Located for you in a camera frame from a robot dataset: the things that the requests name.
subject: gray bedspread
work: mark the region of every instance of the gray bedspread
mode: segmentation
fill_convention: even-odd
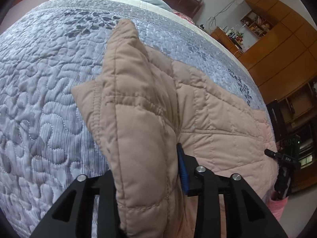
[[[0,207],[21,237],[29,237],[76,176],[108,168],[70,90],[101,73],[107,40],[121,18],[135,23],[146,45],[266,110],[234,61],[173,20],[107,0],[43,3],[0,36]]]

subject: cable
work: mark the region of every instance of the cable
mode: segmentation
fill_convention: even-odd
[[[225,8],[223,8],[220,12],[216,13],[215,16],[210,17],[210,18],[206,21],[206,25],[207,25],[208,21],[210,21],[210,20],[212,19],[211,23],[208,25],[208,28],[211,28],[211,26],[213,25],[214,22],[215,22],[215,26],[216,26],[216,17],[217,17],[219,14],[221,14],[221,13],[227,11],[227,10],[231,7],[231,5],[233,5],[233,3],[234,3],[235,1],[237,1],[237,0],[233,0],[233,1],[230,2]]]

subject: metal screw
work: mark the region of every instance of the metal screw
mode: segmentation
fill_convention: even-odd
[[[199,172],[199,173],[203,173],[203,172],[206,171],[206,168],[203,167],[203,166],[197,166],[197,167],[196,167],[196,171]]]
[[[240,181],[241,180],[241,175],[240,174],[233,174],[232,175],[233,180],[235,181]]]
[[[77,176],[77,181],[85,181],[86,179],[87,179],[87,176],[85,176],[85,175]]]

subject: wooden desk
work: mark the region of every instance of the wooden desk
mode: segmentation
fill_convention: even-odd
[[[216,28],[210,36],[227,48],[236,58],[239,58],[243,54],[220,28]]]

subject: quilted jacket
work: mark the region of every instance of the quilted jacket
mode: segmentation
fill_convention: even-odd
[[[193,237],[197,198],[182,193],[177,142],[218,175],[240,173],[260,197],[275,182],[277,163],[264,155],[276,151],[265,112],[145,46],[130,20],[113,31],[101,75],[72,94],[110,163],[130,237]]]

